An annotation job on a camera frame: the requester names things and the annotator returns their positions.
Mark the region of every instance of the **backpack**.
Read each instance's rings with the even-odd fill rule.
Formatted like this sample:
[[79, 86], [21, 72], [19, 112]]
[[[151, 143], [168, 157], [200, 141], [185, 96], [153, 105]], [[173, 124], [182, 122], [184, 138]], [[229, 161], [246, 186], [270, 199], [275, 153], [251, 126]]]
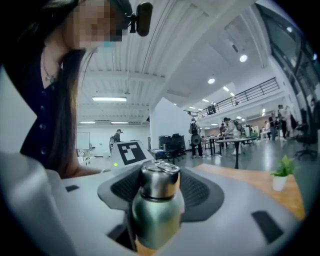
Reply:
[[198, 133], [197, 126], [194, 123], [190, 124], [190, 130], [191, 130], [192, 134], [197, 134]]
[[234, 123], [234, 125], [235, 125], [235, 127], [236, 127], [236, 129], [237, 129], [238, 131], [241, 131], [241, 130], [242, 130], [242, 126], [241, 126], [241, 124], [238, 123], [238, 121], [232, 121], [232, 122]]

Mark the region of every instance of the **black pad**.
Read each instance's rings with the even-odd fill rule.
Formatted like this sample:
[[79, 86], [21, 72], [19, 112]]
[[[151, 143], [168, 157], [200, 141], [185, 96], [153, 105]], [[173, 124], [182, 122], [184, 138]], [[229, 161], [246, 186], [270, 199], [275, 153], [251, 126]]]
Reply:
[[[139, 188], [141, 165], [114, 177], [98, 188], [99, 198], [111, 209], [126, 211]], [[181, 222], [200, 222], [210, 218], [223, 204], [224, 192], [214, 182], [182, 167], [180, 190], [184, 198], [185, 212]]]
[[201, 222], [210, 218], [222, 206], [225, 194], [211, 180], [181, 167], [180, 190], [184, 199], [181, 222]]
[[274, 219], [264, 210], [251, 213], [268, 244], [278, 239], [284, 232]]

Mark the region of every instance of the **ceiling beam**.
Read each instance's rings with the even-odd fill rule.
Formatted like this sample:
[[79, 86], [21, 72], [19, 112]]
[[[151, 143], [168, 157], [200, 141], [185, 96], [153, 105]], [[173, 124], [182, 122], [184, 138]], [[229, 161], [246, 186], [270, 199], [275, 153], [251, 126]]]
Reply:
[[[87, 71], [81, 72], [79, 80], [83, 78], [92, 79], [92, 78], [101, 78], [101, 79], [124, 79], [127, 80], [128, 73], [126, 71]], [[166, 82], [166, 78], [158, 75], [152, 74], [142, 74], [138, 72], [129, 72], [129, 79], [142, 81], [147, 83], [154, 83], [157, 85], [162, 85]]]
[[77, 110], [95, 110], [95, 109], [130, 109], [130, 110], [149, 110], [149, 106], [144, 106], [144, 105], [134, 105], [134, 104], [129, 104], [127, 106], [126, 104], [112, 104], [112, 103], [97, 103], [97, 104], [79, 104], [77, 106]]

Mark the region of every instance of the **desk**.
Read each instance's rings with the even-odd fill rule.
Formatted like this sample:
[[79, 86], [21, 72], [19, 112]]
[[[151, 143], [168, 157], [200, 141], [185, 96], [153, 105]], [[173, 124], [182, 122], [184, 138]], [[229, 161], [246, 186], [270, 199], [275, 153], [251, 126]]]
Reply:
[[282, 191], [275, 191], [272, 188], [273, 178], [268, 171], [235, 170], [206, 163], [196, 166], [195, 169], [250, 184], [283, 205], [298, 220], [301, 221], [306, 217], [302, 196], [293, 175], [288, 176]]
[[[212, 154], [212, 144], [213, 144], [213, 153], [216, 154], [215, 140], [221, 140], [221, 139], [225, 139], [225, 138], [233, 138], [233, 135], [230, 135], [230, 136], [220, 136], [220, 137], [218, 137], [218, 136], [211, 136], [211, 137], [205, 138], [206, 140], [209, 140], [211, 156], [213, 155], [213, 154]], [[220, 149], [219, 154], [222, 156], [221, 144], [219, 144], [219, 149]]]
[[239, 143], [240, 142], [246, 142], [246, 141], [251, 141], [251, 140], [256, 140], [258, 137], [251, 137], [251, 138], [231, 138], [231, 139], [223, 139], [223, 140], [218, 140], [217, 143], [224, 143], [224, 142], [230, 142], [230, 143], [234, 143], [235, 146], [235, 169], [239, 169], [239, 164], [238, 164], [238, 160], [239, 160]]

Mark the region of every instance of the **wooden table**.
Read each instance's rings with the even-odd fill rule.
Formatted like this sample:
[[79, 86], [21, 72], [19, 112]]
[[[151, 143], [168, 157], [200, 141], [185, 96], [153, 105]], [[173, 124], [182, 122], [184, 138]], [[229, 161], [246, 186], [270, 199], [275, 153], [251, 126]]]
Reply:
[[215, 175], [236, 179], [261, 190], [292, 212], [298, 220], [306, 217], [302, 196], [293, 175], [289, 175], [282, 191], [273, 190], [273, 177], [269, 171], [241, 170], [203, 163], [195, 169]]

